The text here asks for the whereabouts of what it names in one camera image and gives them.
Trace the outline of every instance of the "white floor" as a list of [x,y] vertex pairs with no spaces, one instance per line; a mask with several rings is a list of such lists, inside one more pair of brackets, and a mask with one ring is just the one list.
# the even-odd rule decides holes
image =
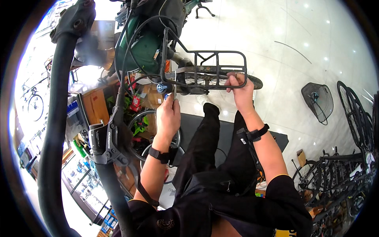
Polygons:
[[[351,154],[355,146],[336,82],[341,80],[360,96],[378,90],[375,63],[361,31],[337,0],[213,0],[205,9],[189,15],[181,41],[189,50],[237,50],[247,58],[248,70],[260,78],[255,108],[270,130],[288,135],[283,152],[289,175],[295,172],[291,159],[303,149],[307,159],[317,160],[322,150]],[[279,41],[300,51],[274,42]],[[189,56],[177,46],[182,56]],[[224,62],[237,64],[235,57]],[[301,95],[308,82],[326,84],[332,92],[334,110],[328,125],[318,122]],[[209,97],[221,106],[220,119],[234,121],[232,94],[211,91]],[[204,116],[194,96],[178,96],[182,113]],[[366,111],[372,106],[360,97]]]

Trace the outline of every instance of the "black wristband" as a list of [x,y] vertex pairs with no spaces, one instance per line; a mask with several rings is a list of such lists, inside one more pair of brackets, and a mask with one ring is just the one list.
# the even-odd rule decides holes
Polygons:
[[150,147],[149,155],[156,158],[157,160],[160,160],[161,164],[167,164],[171,157],[170,150],[171,150],[171,147],[169,146],[168,152],[161,153],[160,151],[155,150],[153,147]]
[[268,124],[265,124],[265,126],[261,130],[254,130],[254,131],[249,132],[249,136],[250,136],[249,140],[252,140],[252,141],[261,140],[261,136],[266,134],[269,128],[270,127],[268,126]]

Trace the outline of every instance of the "rear rack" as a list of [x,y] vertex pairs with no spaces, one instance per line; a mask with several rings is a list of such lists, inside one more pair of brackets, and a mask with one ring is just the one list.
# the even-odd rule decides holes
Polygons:
[[[187,53],[195,54],[195,62],[193,67],[182,67],[178,68],[176,74],[178,73],[193,73],[194,84],[186,84],[179,81],[168,80],[165,76],[164,69],[166,67],[167,53],[168,53],[168,38],[172,37]],[[208,57],[203,57],[201,53],[212,53],[212,55]],[[220,53],[237,53],[243,57],[244,65],[243,66],[234,66],[234,65],[220,65],[219,63],[219,54]],[[200,57],[202,61],[198,65],[197,57]],[[216,66],[203,66],[203,63],[207,60],[216,57]],[[245,75],[245,80],[242,85],[239,86],[225,86],[220,84],[220,80],[226,81],[226,73],[228,72],[242,72]],[[206,74],[215,74],[216,76],[216,84],[213,85],[201,85],[198,83],[198,79],[203,79]],[[241,88],[244,87],[247,83],[247,66],[246,66],[246,57],[243,53],[238,51],[216,51],[216,50],[202,50],[202,51],[191,51],[188,50],[183,43],[179,40],[179,38],[175,35],[173,30],[169,27],[164,29],[164,37],[163,37],[163,48],[162,48],[162,61],[161,61],[161,71],[160,76],[163,82],[168,82],[171,84],[176,84],[179,86],[187,87],[187,88],[202,88],[202,89],[226,89],[226,88]]]

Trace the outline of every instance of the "black jacket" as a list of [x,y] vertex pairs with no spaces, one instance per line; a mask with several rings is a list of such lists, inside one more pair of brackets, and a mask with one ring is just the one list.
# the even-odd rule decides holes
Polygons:
[[[298,237],[312,233],[312,218],[287,175],[270,182],[265,198],[203,192],[184,196],[164,211],[139,200],[131,200],[129,207],[139,236],[210,237],[214,214],[243,237],[271,237],[274,229],[295,230]],[[116,227],[113,236],[120,235]]]

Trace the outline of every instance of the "hand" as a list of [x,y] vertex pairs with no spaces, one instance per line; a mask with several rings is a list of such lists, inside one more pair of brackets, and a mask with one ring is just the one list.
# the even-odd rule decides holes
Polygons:
[[154,149],[157,149],[155,146],[158,146],[158,150],[162,146],[169,146],[180,128],[180,105],[177,99],[175,101],[173,99],[172,93],[157,109],[157,135],[153,141]]
[[[226,86],[239,86],[245,81],[245,75],[242,73],[237,73],[235,77],[235,72],[229,72],[226,74],[229,76],[228,80],[225,82]],[[226,92],[233,91],[234,101],[236,103],[238,111],[241,113],[242,117],[247,116],[254,111],[253,106],[253,92],[254,83],[247,79],[246,85],[242,88],[227,88]]]

